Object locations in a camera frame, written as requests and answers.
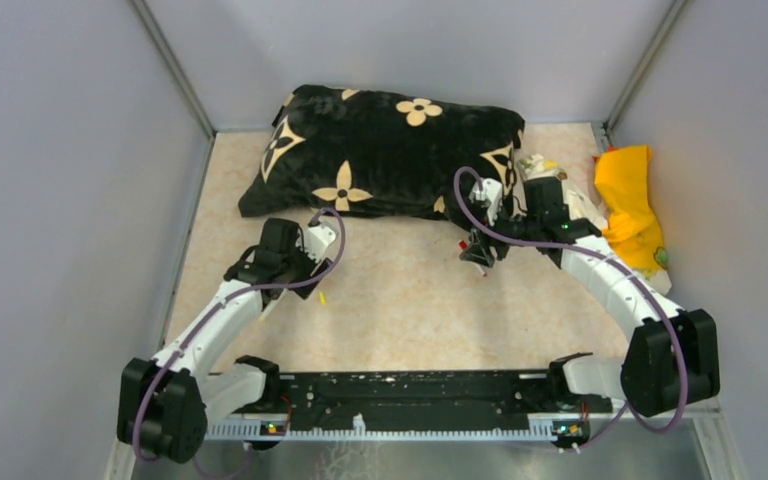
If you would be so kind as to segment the white pen brown cap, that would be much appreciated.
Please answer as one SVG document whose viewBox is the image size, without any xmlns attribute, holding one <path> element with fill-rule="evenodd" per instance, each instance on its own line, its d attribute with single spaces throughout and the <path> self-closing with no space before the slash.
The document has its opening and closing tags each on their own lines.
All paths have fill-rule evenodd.
<svg viewBox="0 0 768 480">
<path fill-rule="evenodd" d="M 264 322 L 266 318 L 272 313 L 272 311 L 278 306 L 278 302 L 274 301 L 267 305 L 258 317 L 259 322 Z"/>
</svg>

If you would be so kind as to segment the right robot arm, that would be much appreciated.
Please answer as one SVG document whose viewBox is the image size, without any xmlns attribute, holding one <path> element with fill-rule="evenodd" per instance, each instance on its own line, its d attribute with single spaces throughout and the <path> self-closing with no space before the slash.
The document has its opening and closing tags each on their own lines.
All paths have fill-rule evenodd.
<svg viewBox="0 0 768 480">
<path fill-rule="evenodd" d="M 628 341 L 621 358 L 579 353 L 550 364 L 546 397 L 572 412 L 587 395 L 625 402 L 639 416 L 673 412 L 721 391 L 717 327 L 703 309 L 687 310 L 649 286 L 588 219 L 574 219 L 554 177 L 526 181 L 527 210 L 504 210 L 503 186 L 469 167 L 453 181 L 471 230 L 461 258 L 490 268 L 512 246 L 548 256 L 578 280 Z"/>
</svg>

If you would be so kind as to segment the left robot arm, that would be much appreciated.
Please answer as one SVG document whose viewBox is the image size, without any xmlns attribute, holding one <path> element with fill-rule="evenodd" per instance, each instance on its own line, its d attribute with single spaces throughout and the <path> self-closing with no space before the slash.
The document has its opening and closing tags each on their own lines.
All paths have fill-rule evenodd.
<svg viewBox="0 0 768 480">
<path fill-rule="evenodd" d="M 302 299 L 337 266 L 346 246 L 340 216 L 315 214 L 301 225 L 269 218 L 257 244 L 222 277 L 196 318 L 149 359 L 133 358 L 120 377 L 117 439 L 142 461 L 194 459 L 210 427 L 250 406 L 268 413 L 279 404 L 277 372 L 254 358 L 223 374 L 212 372 L 243 329 L 264 319 L 288 293 Z"/>
</svg>

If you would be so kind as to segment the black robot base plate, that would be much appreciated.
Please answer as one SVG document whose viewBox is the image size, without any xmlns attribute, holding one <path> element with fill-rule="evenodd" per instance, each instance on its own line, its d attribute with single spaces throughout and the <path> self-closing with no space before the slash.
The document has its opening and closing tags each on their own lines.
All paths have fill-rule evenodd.
<svg viewBox="0 0 768 480">
<path fill-rule="evenodd" d="M 276 392 L 235 415 L 276 432 L 487 432 L 526 430 L 539 414 L 576 420 L 612 412 L 612 402 L 554 387 L 544 370 L 285 372 Z"/>
</svg>

